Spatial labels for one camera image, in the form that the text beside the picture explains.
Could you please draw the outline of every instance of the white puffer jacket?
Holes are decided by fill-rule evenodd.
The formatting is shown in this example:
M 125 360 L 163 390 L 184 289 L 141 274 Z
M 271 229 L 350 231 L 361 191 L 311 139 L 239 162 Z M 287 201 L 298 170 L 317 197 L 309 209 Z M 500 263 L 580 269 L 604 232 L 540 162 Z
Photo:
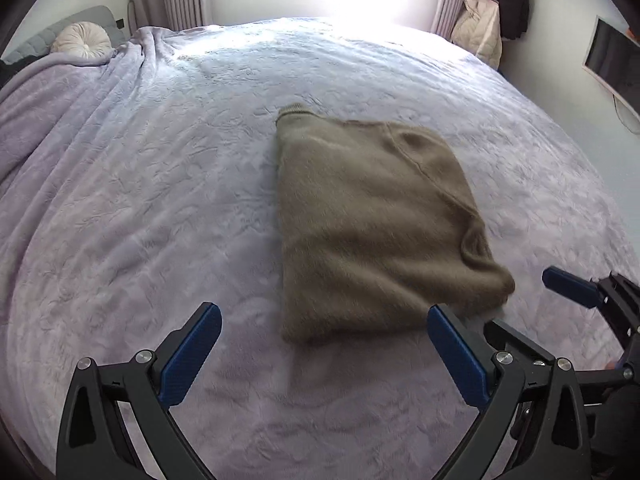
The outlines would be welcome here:
M 465 10 L 453 29 L 451 43 L 497 69 L 502 55 L 498 3 L 494 0 L 465 0 Z

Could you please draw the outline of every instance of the sunlight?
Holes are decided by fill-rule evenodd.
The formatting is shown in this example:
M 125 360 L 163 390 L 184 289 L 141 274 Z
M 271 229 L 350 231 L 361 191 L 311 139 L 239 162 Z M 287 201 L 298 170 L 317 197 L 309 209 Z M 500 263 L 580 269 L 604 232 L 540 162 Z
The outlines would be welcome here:
M 225 48 L 238 50 L 258 43 L 270 43 L 274 39 L 274 33 L 268 30 L 261 30 L 254 34 L 247 34 L 243 31 L 222 30 L 213 35 L 209 33 L 200 40 L 190 41 L 189 44 L 177 48 L 173 58 L 202 56 L 207 52 L 215 52 Z

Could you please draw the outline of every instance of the round white pillow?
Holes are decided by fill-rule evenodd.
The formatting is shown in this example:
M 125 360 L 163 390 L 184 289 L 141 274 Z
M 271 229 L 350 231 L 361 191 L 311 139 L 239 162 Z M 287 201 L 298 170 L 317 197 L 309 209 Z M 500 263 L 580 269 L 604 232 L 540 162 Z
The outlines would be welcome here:
M 107 32 L 100 25 L 79 22 L 72 23 L 58 34 L 51 51 L 92 59 L 110 54 L 113 48 Z

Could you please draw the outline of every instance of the gray headboard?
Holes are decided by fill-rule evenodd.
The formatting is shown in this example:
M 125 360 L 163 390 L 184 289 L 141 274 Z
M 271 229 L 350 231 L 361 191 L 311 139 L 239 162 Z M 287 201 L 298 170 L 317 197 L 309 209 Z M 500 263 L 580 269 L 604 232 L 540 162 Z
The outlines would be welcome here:
M 116 47 L 123 44 L 126 39 L 124 33 L 116 26 L 116 20 L 111 11 L 105 6 L 91 7 L 77 14 L 73 14 L 64 20 L 60 20 L 53 25 L 41 30 L 38 34 L 29 38 L 15 50 L 12 50 L 5 58 L 7 64 L 20 61 L 26 56 L 44 56 L 49 53 L 49 47 L 56 40 L 57 35 L 67 25 L 77 22 L 92 22 L 100 25 L 107 31 L 111 44 Z

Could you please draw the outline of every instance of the bed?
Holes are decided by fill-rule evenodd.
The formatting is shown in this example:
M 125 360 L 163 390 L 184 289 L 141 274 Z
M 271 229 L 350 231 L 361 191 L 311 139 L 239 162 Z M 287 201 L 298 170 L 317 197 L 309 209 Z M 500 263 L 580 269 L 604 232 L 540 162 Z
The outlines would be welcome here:
M 430 478 L 468 429 L 426 331 L 280 339 L 274 118 L 292 102 L 441 134 L 516 281 L 495 315 L 578 369 L 620 352 L 540 280 L 636 280 L 616 205 L 546 114 L 442 38 L 284 19 L 142 28 L 105 64 L 44 61 L 0 92 L 0 410 L 51 470 L 76 361 L 155 348 L 202 301 L 222 335 L 172 413 L 221 480 Z

